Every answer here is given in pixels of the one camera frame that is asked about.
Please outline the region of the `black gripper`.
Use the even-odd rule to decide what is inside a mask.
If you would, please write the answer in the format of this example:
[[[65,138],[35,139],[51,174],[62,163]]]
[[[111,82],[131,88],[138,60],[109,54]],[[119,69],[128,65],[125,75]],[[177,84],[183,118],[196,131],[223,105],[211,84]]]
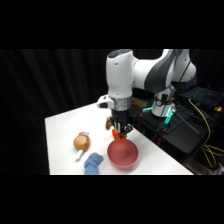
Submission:
[[[133,130],[133,127],[128,124],[124,127],[123,131],[120,133],[120,123],[126,125],[129,120],[129,111],[116,111],[112,110],[112,120],[114,121],[114,129],[117,134],[120,134],[120,137],[123,138],[125,135],[130,133]]]

